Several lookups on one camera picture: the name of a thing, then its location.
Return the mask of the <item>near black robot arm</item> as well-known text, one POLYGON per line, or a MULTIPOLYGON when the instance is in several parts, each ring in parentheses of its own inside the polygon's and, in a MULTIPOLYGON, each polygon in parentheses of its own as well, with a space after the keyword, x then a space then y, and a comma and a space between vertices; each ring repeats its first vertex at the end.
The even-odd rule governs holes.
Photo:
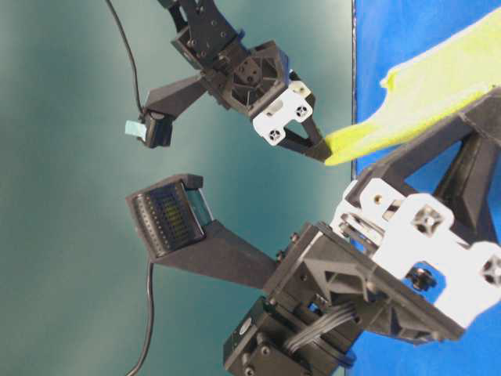
POLYGON ((223 346, 224 368, 233 375, 332 375, 356 360, 329 342, 316 339, 289 352, 286 341, 305 324, 263 297, 253 304, 223 346))

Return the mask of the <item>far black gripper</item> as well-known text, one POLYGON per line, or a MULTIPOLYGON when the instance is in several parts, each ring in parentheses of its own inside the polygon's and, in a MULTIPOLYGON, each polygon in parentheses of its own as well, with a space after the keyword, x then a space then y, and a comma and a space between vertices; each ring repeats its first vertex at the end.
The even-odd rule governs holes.
POLYGON ((332 155, 312 116, 311 90, 274 41, 252 49, 233 41, 203 58, 206 90, 225 108, 249 118, 268 144, 322 163, 332 155))

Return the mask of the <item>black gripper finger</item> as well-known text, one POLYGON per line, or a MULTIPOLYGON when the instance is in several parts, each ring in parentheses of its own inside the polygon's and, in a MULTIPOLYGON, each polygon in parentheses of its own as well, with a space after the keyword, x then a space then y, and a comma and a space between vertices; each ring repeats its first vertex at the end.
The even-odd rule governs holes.
POLYGON ((468 243, 497 240, 488 197, 500 158, 500 89, 441 119, 359 175, 348 202, 360 208, 362 190, 380 178, 408 196, 420 188, 452 210, 452 231, 468 243))

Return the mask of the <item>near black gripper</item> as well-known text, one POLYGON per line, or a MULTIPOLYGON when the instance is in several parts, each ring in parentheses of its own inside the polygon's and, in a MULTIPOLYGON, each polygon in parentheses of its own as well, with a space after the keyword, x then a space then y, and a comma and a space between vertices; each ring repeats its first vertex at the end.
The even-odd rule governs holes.
POLYGON ((330 224, 308 226, 265 291, 288 309, 322 316, 289 341, 297 347, 341 322, 413 344, 455 341, 500 300, 500 247, 468 243, 454 214, 428 193, 404 195, 380 178, 348 187, 330 224))

